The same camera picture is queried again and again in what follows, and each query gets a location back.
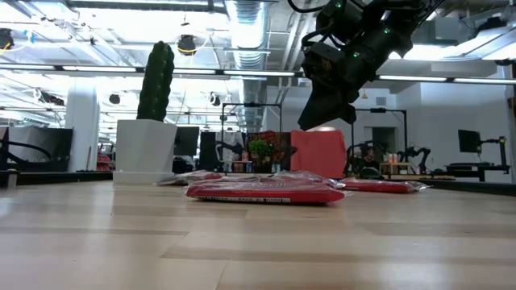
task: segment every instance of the ventilation duct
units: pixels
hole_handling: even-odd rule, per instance
[[[231,19],[231,46],[233,48],[265,49],[267,28],[267,4],[260,1],[234,0],[226,2],[227,13]],[[237,69],[262,70],[265,54],[259,52],[234,52]],[[265,83],[254,80],[241,80],[239,95],[241,102],[265,103],[267,99]],[[260,110],[243,110],[246,124],[256,124],[263,114]],[[257,131],[260,125],[249,126],[248,131]]]

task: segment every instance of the light fixture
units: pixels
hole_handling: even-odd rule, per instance
[[[379,81],[426,81],[443,82],[446,77],[409,77],[409,76],[378,76]]]
[[[410,49],[403,60],[441,60],[448,56],[453,56],[456,52],[456,47],[444,47],[432,44],[415,44]],[[389,55],[391,60],[400,60],[401,57],[396,52]]]
[[[0,69],[54,70],[54,67],[37,64],[0,64]]]
[[[220,106],[220,97],[218,97],[214,92],[210,93],[209,101],[213,106]]]
[[[484,60],[512,60],[516,59],[516,43],[509,44],[503,48],[484,57]]]
[[[224,52],[238,52],[238,53],[262,53],[270,54],[268,49],[254,49],[254,48],[224,48]]]
[[[0,110],[18,111],[18,112],[66,112],[66,109],[21,108],[21,107],[0,107]]]
[[[496,39],[498,36],[500,36],[500,34],[495,33],[490,35],[485,31],[481,31],[481,33],[479,33],[479,35],[476,38],[457,45],[456,55],[467,55],[477,50],[478,48],[483,47],[491,40]]]
[[[112,93],[110,95],[110,103],[113,105],[118,105],[120,103],[120,95],[117,93]]]
[[[174,74],[215,74],[214,69],[199,69],[199,68],[176,68]]]
[[[459,84],[486,84],[486,85],[516,85],[516,80],[504,79],[481,79],[481,78],[460,78],[453,80],[454,83]]]
[[[136,73],[136,68],[102,66],[64,66],[64,70],[78,72]]]
[[[294,72],[270,72],[270,71],[245,71],[245,70],[226,70],[224,74],[228,76],[258,76],[258,77],[293,77]]]
[[[177,50],[183,56],[194,56],[197,49],[195,49],[195,42],[193,35],[181,35],[181,39],[177,41]]]

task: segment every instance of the exposed pipe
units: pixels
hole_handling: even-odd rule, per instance
[[[284,70],[285,66],[287,65],[287,60],[289,59],[290,51],[292,50],[292,44],[296,39],[296,33],[298,32],[298,26],[300,22],[301,13],[296,13],[293,19],[292,27],[290,28],[289,38],[287,39],[287,46],[283,52],[283,57],[281,58],[280,70]]]
[[[267,3],[260,1],[234,0],[226,2],[231,19],[231,46],[233,48],[265,49],[267,27]],[[233,54],[238,69],[264,69],[265,54],[259,52],[236,52]],[[261,81],[241,80],[239,95],[242,102],[265,103],[266,89]],[[244,121],[254,123],[255,110],[244,110]]]
[[[308,31],[308,28],[310,27],[310,25],[312,23],[313,16],[314,16],[313,13],[306,14],[305,23],[303,24],[303,28],[301,29],[301,33],[299,34],[299,37],[298,37],[298,42],[296,43],[296,48],[293,51],[292,58],[290,58],[289,67],[287,68],[287,70],[289,70],[289,71],[291,71],[293,69],[294,65],[296,64],[296,60],[298,60],[299,52],[302,49],[301,38],[303,35],[306,35],[306,32]]]
[[[226,14],[226,8],[217,5],[210,5],[206,1],[176,0],[169,2],[106,2],[106,1],[74,1],[68,0],[69,7],[72,8],[93,8],[93,9],[116,9],[116,10],[150,10],[150,11],[189,11]]]

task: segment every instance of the white planter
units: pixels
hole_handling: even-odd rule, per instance
[[[176,131],[176,125],[154,120],[120,120],[114,182],[153,184],[173,176]]]

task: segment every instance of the desk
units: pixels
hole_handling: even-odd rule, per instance
[[[195,201],[183,190],[109,181],[18,187],[0,224],[2,289],[516,285],[513,197],[429,188],[355,192],[310,207]],[[63,272],[70,275],[54,279]]]
[[[510,166],[508,165],[481,165],[478,166],[446,166],[448,175],[455,177],[473,177],[478,178],[480,182],[485,182],[486,171],[503,171],[509,172]]]

